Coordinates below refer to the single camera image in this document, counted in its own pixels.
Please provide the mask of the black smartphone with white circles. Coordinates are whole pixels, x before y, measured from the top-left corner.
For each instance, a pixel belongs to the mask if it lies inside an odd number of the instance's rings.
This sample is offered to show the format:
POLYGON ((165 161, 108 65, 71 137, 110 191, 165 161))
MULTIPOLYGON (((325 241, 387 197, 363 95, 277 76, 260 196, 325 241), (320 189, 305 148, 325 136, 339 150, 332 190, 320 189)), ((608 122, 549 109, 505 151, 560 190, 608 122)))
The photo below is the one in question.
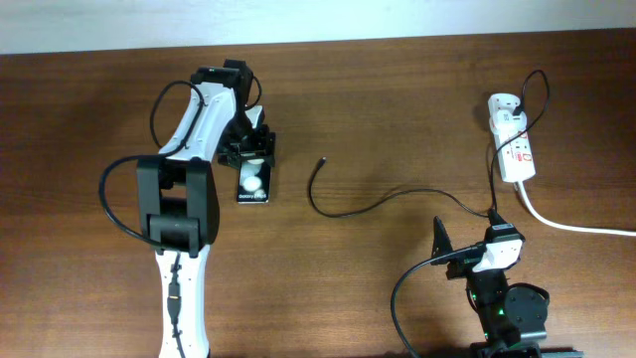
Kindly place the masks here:
POLYGON ((239 204, 265 204, 269 201, 271 166, 263 159, 245 161, 239 170, 239 204))

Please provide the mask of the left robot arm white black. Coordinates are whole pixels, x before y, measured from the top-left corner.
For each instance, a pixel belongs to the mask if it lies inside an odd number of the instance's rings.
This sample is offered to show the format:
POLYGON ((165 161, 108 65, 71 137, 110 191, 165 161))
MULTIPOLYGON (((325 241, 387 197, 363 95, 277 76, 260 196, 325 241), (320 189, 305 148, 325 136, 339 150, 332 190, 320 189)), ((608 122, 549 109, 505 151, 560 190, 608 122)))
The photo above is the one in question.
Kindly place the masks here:
POLYGON ((246 62, 201 67, 187 82, 190 104, 155 158, 137 163, 142 235, 155 252, 162 292, 162 357, 208 357, 205 275, 220 227, 212 163, 256 166, 268 182, 275 134, 262 106, 248 101, 257 80, 246 62))

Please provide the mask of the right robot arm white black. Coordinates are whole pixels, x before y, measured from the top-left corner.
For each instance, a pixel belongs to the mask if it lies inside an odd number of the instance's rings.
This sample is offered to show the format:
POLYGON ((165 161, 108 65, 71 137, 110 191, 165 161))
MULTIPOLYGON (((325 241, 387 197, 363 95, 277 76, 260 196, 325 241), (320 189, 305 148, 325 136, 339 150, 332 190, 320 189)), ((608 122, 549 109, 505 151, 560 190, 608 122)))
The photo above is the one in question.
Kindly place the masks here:
POLYGON ((446 266, 449 280, 465 279, 485 341, 470 346, 473 357, 539 357, 547 337, 549 293, 535 285, 508 283, 506 270, 520 261, 525 237, 494 211, 484 239, 455 250, 440 218, 433 219, 431 257, 446 266))

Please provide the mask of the white power strip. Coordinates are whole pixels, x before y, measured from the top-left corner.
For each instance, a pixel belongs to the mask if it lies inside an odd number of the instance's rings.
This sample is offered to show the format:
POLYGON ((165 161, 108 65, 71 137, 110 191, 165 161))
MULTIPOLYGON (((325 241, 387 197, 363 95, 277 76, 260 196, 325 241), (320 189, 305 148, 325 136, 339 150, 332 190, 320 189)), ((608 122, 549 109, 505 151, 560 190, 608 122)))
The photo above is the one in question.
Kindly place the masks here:
MULTIPOLYGON (((489 114, 491 116, 495 111, 500 109, 510 110, 514 114, 514 110, 519 104, 520 99, 513 94, 495 93, 488 99, 489 114)), ((523 182, 536 174, 528 133, 524 133, 509 144, 505 144, 505 142, 521 132, 522 131, 517 133, 503 133, 499 135, 492 132, 496 147, 499 150, 498 160, 502 180, 507 183, 523 182)))

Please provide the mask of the white usb wall charger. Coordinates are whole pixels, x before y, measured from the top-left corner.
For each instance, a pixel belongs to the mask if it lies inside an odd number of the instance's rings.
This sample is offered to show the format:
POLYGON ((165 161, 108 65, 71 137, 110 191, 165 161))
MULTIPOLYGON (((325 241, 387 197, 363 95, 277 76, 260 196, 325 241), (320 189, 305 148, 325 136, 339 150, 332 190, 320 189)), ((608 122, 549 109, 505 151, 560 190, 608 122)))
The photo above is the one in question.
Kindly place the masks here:
POLYGON ((494 134, 517 133, 527 127, 527 116, 523 112, 513 115, 510 110, 500 109, 490 116, 489 123, 494 134))

